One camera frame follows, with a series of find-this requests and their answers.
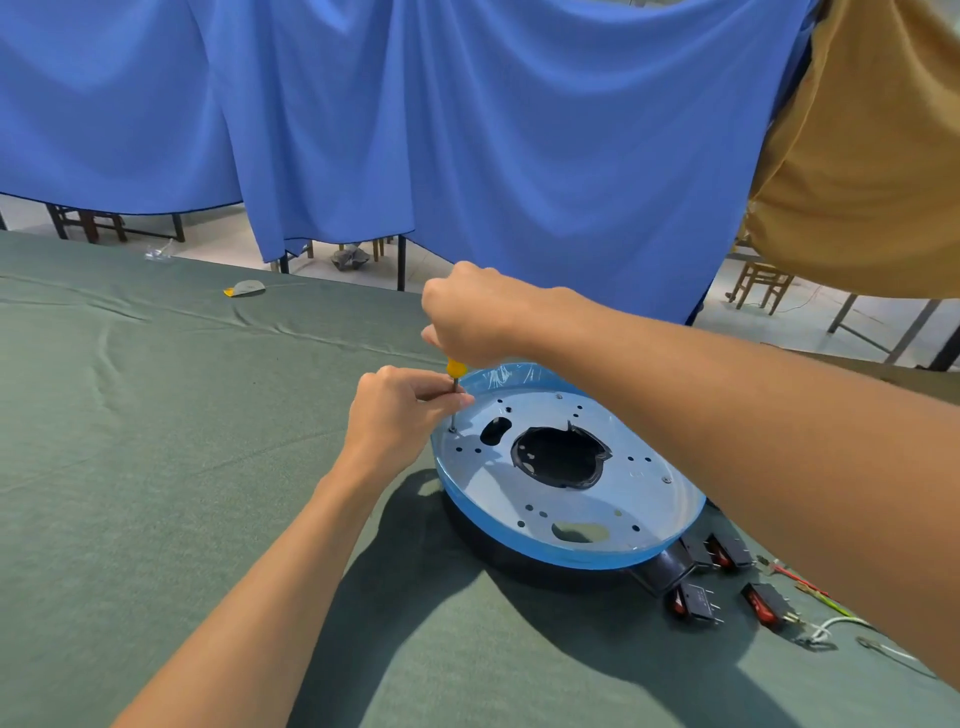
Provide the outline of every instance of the white wire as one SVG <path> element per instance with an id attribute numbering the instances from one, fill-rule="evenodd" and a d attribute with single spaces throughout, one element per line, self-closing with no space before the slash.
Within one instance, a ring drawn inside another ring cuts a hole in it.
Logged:
<path id="1" fill-rule="evenodd" d="M 913 655 L 908 655 L 906 652 L 900 652 L 898 649 L 894 649 L 889 644 L 877 643 L 881 649 L 885 649 L 887 652 L 897 655 L 898 657 L 905 657 L 907 660 L 913 660 L 915 663 L 918 663 L 918 660 Z"/>
<path id="2" fill-rule="evenodd" d="M 878 630 L 868 621 L 865 621 L 863 619 L 858 619 L 856 617 L 833 617 L 825 621 L 820 626 L 815 627 L 812 635 L 806 638 L 802 638 L 803 642 L 806 642 L 807 644 L 825 643 L 827 640 L 830 639 L 830 631 L 829 631 L 830 627 L 832 627 L 834 624 L 840 624 L 842 622 L 859 624 L 861 627 L 867 627 L 868 629 L 874 630 L 878 634 L 883 634 L 882 632 L 880 632 L 880 630 Z M 913 655 L 908 655 L 906 652 L 900 652 L 898 649 L 894 649 L 888 644 L 877 642 L 876 640 L 870 640 L 869 642 L 870 642 L 870 645 L 875 645 L 880 649 L 884 649 L 887 652 L 890 652 L 891 654 L 897 655 L 898 657 L 903 657 L 903 658 L 906 658 L 907 660 L 913 660 L 914 662 L 919 662 L 919 660 L 917 660 L 917 658 L 914 657 Z"/>
<path id="3" fill-rule="evenodd" d="M 834 624 L 839 624 L 840 622 L 844 622 L 844 621 L 852 622 L 853 624 L 859 624 L 860 626 L 867 627 L 869 629 L 874 630 L 875 632 L 878 631 L 876 627 L 874 627 L 868 621 L 865 621 L 863 619 L 858 619 L 856 617 L 833 617 L 825 621 L 819 627 L 816 627 L 813 630 L 813 634 L 807 638 L 804 638 L 804 641 L 809 642 L 811 644 L 824 643 L 830 639 L 830 630 L 829 630 L 830 627 L 832 627 Z"/>

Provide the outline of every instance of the brown fabric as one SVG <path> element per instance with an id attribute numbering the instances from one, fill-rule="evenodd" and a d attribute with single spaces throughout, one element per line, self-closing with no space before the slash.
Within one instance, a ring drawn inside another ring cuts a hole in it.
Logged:
<path id="1" fill-rule="evenodd" d="M 960 38 L 924 0 L 828 0 L 769 132 L 747 229 L 797 276 L 960 297 Z"/>

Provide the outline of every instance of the round metal base plate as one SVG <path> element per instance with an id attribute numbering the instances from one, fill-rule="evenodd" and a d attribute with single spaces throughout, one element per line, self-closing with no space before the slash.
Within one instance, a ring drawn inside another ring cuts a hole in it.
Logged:
<path id="1" fill-rule="evenodd" d="M 434 432 L 437 470 L 456 507 L 504 546 L 568 569 L 625 569 L 670 546 L 703 509 L 703 494 L 681 473 L 539 365 L 505 364 L 461 383 L 476 404 L 457 416 L 456 431 L 447 422 Z M 500 427 L 482 440 L 496 418 Z M 604 446 L 595 484 L 580 490 L 538 479 L 556 468 L 530 458 L 521 436 L 541 427 L 577 428 Z"/>

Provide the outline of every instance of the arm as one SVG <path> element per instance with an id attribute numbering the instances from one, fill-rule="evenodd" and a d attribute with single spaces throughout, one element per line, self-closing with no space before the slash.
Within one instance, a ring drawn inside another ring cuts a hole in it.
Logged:
<path id="1" fill-rule="evenodd" d="M 448 376 L 364 375 L 344 449 L 303 511 L 114 728 L 284 726 L 360 529 L 433 428 L 470 404 Z"/>
<path id="2" fill-rule="evenodd" d="M 424 338 L 538 361 L 735 521 L 960 687 L 960 408 L 773 347 L 630 316 L 467 264 Z"/>

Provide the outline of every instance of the blue curtain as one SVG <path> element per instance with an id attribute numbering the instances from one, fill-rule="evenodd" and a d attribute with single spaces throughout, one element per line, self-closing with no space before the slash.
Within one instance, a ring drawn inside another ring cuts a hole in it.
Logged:
<path id="1" fill-rule="evenodd" d="M 4 0 L 0 192 L 109 212 L 240 200 L 182 0 Z"/>
<path id="2" fill-rule="evenodd" d="M 127 212 L 239 190 L 265 260 L 410 232 L 678 322 L 735 234 L 809 5 L 182 1 L 53 23 L 41 6 L 66 4 L 13 1 L 0 190 Z"/>

